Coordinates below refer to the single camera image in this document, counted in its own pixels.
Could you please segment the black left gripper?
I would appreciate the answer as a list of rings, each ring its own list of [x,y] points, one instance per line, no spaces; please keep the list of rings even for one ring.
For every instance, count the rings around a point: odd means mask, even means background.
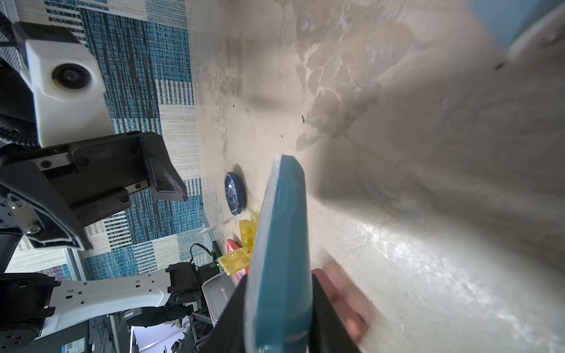
[[[188,201],[163,137],[127,132],[42,149],[7,146],[1,186],[17,226],[36,249],[91,250],[79,219],[98,221],[129,207],[129,196],[149,188],[153,197]]]

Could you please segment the blue six-compartment pillbox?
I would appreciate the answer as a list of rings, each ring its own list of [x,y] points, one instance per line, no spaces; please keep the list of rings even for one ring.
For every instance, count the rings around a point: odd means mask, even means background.
[[[305,352],[313,312],[305,173],[278,155],[260,212],[244,302],[247,352]]]

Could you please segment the pink pillbox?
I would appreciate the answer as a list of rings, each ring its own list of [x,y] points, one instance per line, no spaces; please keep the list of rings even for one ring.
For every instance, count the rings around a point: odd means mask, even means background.
[[[250,270],[250,260],[244,257],[247,251],[232,239],[226,241],[226,251],[228,272],[234,276],[237,282],[240,282],[242,277],[247,275]]]

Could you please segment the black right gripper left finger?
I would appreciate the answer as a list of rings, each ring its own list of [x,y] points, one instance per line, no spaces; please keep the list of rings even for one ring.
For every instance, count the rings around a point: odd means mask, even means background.
[[[215,323],[201,352],[245,352],[244,299],[247,275],[234,285],[227,275],[217,275],[203,286],[203,292]]]

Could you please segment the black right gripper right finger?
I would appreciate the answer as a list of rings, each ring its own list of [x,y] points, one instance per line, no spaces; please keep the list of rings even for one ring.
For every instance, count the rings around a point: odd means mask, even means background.
[[[360,353],[334,310],[318,276],[312,274],[313,318],[308,351],[312,353]]]

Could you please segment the light blue stapler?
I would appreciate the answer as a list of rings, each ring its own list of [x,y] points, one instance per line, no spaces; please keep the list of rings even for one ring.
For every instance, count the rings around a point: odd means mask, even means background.
[[[469,0],[466,5],[512,63],[564,51],[564,0]]]

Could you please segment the maroon two-compartment pillbox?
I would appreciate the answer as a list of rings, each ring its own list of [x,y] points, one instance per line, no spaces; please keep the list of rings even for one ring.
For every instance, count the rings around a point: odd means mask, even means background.
[[[334,260],[313,269],[312,273],[322,285],[347,334],[359,346],[375,323],[377,310],[374,305]]]

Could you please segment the yellow two-compartment pillbox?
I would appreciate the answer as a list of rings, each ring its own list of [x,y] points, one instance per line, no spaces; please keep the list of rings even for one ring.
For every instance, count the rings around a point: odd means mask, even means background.
[[[218,259],[224,273],[240,282],[250,272],[255,238],[257,235],[257,218],[244,219],[238,222],[240,240],[226,241],[227,254]]]

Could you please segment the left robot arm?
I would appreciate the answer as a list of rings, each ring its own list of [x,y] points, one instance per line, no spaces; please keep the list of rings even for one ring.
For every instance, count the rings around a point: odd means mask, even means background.
[[[115,134],[99,64],[64,27],[1,18],[3,47],[17,49],[26,70],[1,78],[1,105],[22,93],[34,121],[1,116],[1,266],[23,237],[36,248],[92,249],[86,227],[131,205],[148,189],[185,202],[188,192],[155,132]],[[179,306],[203,297],[193,263],[132,277],[58,280],[1,272],[1,350],[15,352],[97,316]]]

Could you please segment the round dark blue pillbox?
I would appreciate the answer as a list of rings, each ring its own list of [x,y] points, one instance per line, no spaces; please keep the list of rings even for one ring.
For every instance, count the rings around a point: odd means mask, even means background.
[[[232,215],[241,214],[247,204],[247,193],[243,180],[234,172],[225,175],[225,196]]]

